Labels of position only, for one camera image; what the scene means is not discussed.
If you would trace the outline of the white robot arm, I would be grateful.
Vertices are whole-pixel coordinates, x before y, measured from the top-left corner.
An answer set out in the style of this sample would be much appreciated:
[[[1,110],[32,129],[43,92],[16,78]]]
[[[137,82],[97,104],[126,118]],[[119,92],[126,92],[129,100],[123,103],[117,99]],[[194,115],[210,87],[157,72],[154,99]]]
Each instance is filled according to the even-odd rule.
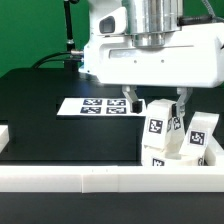
[[[120,85],[131,110],[138,86],[175,87],[182,115],[194,88],[224,83],[224,22],[185,17],[183,0],[87,0],[90,38],[79,71]]]

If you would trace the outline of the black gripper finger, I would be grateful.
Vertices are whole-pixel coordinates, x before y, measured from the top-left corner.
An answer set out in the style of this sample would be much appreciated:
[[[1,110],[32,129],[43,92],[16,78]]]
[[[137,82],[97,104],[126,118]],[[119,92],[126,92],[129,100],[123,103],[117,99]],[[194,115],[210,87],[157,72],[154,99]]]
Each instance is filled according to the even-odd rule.
[[[190,87],[178,87],[177,94],[179,98],[176,103],[172,105],[172,116],[183,117],[185,115],[185,104],[191,97],[193,89]]]
[[[130,104],[130,111],[132,113],[142,112],[142,102],[138,99],[136,95],[136,86],[125,85],[122,87],[122,92]]]

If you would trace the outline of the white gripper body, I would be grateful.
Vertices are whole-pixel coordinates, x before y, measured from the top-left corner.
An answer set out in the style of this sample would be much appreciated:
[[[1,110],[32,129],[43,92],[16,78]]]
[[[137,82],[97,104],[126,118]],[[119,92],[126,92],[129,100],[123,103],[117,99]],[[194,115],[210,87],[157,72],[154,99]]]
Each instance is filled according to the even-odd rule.
[[[104,84],[216,87],[224,83],[224,23],[185,26],[168,33],[162,47],[94,37],[84,47],[83,71]]]

